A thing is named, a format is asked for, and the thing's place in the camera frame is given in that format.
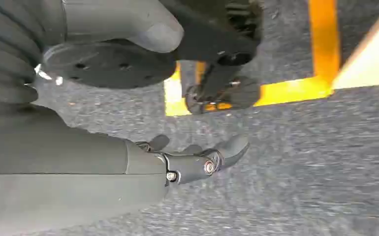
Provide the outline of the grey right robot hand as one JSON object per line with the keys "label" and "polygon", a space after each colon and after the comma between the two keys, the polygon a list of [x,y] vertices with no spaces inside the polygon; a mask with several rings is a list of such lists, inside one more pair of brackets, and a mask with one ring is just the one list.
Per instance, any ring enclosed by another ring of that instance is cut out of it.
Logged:
{"label": "grey right robot hand", "polygon": [[235,165],[249,141],[164,153],[167,137],[133,142],[70,127],[35,105],[30,86],[48,46],[126,39],[169,53],[184,29],[158,0],[0,0],[0,236],[65,228],[157,204],[171,183]]}

